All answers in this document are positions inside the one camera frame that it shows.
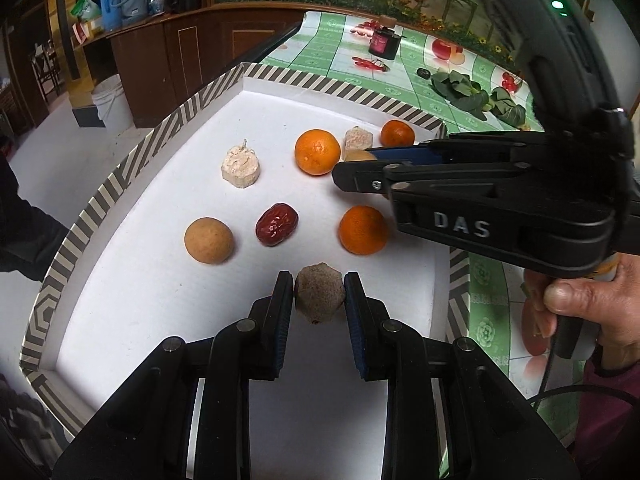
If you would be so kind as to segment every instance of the brown bottle cap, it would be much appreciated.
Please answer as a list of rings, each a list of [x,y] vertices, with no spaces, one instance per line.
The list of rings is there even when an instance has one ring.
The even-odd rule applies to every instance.
[[[391,16],[385,16],[384,14],[380,16],[378,23],[386,28],[394,28],[398,23],[398,20],[392,18]]]

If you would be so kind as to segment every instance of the black and white striped border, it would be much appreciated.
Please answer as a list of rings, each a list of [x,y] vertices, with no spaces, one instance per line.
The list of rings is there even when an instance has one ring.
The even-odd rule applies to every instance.
[[[47,370],[40,369],[49,326],[63,289],[92,235],[142,169],[186,123],[243,77],[334,95],[434,131],[438,138],[447,135],[447,127],[442,120],[397,99],[337,79],[256,63],[241,63],[176,108],[129,152],[89,200],[62,242],[31,311],[20,350],[20,368],[42,402],[73,435],[79,433],[86,420],[76,412],[73,402],[65,402],[66,395],[47,378]]]
[[[469,335],[469,253],[449,248],[449,307],[445,341]]]

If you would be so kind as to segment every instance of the red date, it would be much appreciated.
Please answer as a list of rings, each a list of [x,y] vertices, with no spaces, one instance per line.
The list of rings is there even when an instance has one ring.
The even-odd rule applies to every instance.
[[[290,205],[271,206],[255,225],[255,235],[262,245],[273,247],[291,236],[298,226],[298,213]]]

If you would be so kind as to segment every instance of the black pants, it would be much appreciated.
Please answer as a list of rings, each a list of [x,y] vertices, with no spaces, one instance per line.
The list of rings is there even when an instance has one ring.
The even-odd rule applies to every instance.
[[[0,155],[0,271],[41,282],[68,229],[18,196],[18,182]]]

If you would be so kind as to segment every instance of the pink label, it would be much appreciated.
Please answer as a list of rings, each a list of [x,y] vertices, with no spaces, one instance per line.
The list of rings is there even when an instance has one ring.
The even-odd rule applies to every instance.
[[[388,41],[388,38],[385,38],[384,36],[380,36],[380,34],[374,33],[373,37],[371,38],[371,42],[369,43],[369,47],[374,52],[377,52],[379,54],[384,54],[387,41]]]

